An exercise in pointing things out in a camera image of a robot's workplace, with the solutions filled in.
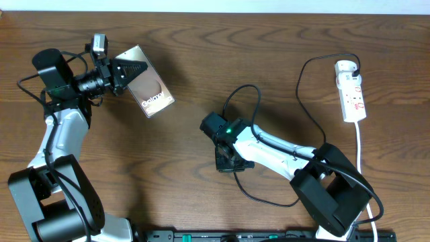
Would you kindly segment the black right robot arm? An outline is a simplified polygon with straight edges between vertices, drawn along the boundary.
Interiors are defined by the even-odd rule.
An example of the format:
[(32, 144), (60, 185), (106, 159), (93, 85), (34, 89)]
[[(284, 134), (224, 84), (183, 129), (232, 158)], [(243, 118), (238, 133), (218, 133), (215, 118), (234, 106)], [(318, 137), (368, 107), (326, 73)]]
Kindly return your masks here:
[(215, 146), (216, 169), (238, 173), (255, 164), (286, 178), (319, 225), (316, 238), (346, 241), (370, 201), (371, 187), (335, 146), (303, 147), (270, 135), (239, 118), (212, 112), (200, 125)]

